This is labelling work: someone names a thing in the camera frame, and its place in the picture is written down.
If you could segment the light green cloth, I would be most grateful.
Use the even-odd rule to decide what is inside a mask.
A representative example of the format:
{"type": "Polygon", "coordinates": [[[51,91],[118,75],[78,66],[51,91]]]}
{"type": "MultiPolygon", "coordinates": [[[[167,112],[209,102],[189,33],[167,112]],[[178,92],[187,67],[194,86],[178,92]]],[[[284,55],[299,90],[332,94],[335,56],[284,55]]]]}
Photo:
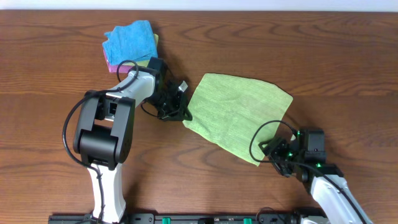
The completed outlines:
{"type": "Polygon", "coordinates": [[[258,166],[264,154],[256,145],[274,137],[292,101],[273,83],[206,73],[188,104],[192,120],[183,125],[258,166]]]}

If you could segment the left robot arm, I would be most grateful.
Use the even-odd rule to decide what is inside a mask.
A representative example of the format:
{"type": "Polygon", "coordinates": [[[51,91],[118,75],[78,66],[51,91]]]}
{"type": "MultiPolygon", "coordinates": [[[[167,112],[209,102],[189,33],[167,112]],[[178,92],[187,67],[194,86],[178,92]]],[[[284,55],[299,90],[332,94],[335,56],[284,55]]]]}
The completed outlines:
{"type": "Polygon", "coordinates": [[[125,79],[108,90],[89,90],[68,116],[80,110],[70,157],[90,173],[95,207],[90,223],[121,223],[126,201],[122,191],[122,166],[132,147],[135,110],[145,103],[156,109],[161,121],[190,121],[185,81],[173,74],[161,58],[147,66],[136,62],[125,79]]]}

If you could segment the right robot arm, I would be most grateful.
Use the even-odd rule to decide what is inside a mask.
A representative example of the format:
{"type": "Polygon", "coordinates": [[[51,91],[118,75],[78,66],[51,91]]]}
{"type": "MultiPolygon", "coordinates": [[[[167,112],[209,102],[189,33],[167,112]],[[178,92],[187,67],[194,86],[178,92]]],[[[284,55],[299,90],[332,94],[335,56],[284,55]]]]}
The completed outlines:
{"type": "Polygon", "coordinates": [[[342,171],[326,163],[323,137],[299,137],[291,142],[274,137],[258,146],[280,175],[294,176],[303,184],[330,223],[372,222],[353,197],[342,171]]]}

